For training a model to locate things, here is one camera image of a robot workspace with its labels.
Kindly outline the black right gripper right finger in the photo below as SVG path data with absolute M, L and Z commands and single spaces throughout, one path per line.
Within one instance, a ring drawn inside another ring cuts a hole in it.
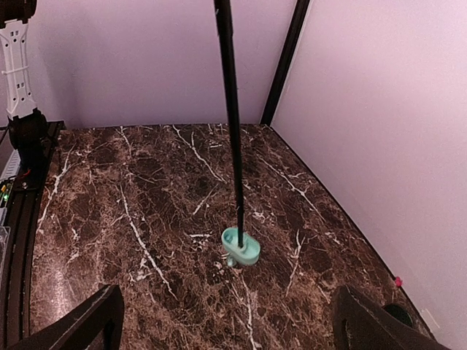
M 398 321 L 354 287 L 338 287 L 331 305 L 337 349 L 446 348 Z

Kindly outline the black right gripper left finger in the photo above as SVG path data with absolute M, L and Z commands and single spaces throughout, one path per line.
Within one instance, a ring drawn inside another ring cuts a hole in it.
M 105 349 L 119 349 L 125 313 L 120 287 L 107 284 L 57 322 L 11 349 L 85 349 L 98 334 Z

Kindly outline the mint green folding umbrella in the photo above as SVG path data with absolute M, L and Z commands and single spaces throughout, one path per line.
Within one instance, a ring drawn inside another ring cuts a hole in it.
M 233 181 L 236 196 L 236 227 L 225 229 L 221 235 L 227 252 L 229 266 L 256 264 L 260 256 L 260 244 L 244 231 L 244 193 L 242 184 L 242 147 L 239 122 L 239 103 L 234 60 L 233 21 L 231 3 L 214 0 L 217 33 L 220 43 L 221 63 L 228 128 L 233 160 Z

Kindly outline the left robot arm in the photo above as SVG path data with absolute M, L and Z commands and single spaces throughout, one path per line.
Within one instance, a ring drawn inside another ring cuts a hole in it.
M 7 82 L 7 130 L 20 157 L 20 184 L 24 187 L 41 181 L 46 165 L 43 141 L 49 137 L 47 120 L 34 100 L 28 70 L 28 22 L 36 6 L 36 1 L 1 2 L 1 75 Z

